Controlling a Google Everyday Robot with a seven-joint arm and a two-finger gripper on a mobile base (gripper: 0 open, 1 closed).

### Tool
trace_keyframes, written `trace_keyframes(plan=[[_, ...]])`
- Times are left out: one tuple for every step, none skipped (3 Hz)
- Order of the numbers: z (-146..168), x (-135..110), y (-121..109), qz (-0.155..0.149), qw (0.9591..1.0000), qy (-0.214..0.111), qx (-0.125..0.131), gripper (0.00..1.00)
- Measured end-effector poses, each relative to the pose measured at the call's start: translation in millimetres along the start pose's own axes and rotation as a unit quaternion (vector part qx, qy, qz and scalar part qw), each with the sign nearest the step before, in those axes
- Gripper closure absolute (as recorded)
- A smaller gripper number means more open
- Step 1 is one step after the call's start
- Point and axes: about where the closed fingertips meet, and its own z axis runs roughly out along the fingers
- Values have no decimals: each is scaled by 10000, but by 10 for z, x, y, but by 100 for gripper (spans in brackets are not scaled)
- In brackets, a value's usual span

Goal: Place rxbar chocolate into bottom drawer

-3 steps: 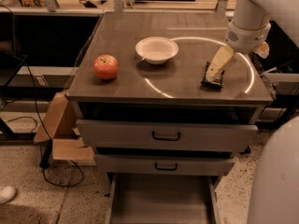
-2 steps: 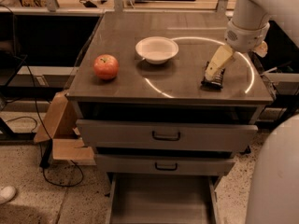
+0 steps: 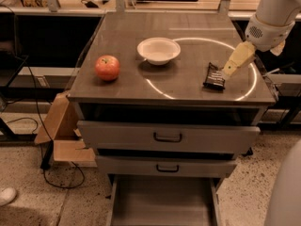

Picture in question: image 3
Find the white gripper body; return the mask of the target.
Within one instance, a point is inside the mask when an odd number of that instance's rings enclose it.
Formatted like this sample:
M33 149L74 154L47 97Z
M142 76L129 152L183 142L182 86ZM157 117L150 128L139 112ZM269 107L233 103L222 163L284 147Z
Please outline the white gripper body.
M281 53L293 26L294 22L282 26L270 25L253 15L246 27L245 35L257 50L262 52L273 50L275 53Z

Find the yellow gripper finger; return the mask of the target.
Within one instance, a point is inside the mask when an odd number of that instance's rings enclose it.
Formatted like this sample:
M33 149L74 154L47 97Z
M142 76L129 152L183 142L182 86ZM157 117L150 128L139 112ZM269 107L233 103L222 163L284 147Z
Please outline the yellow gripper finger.
M221 73L224 79L229 79L237 69L250 64L255 59L256 47L250 41L239 43Z

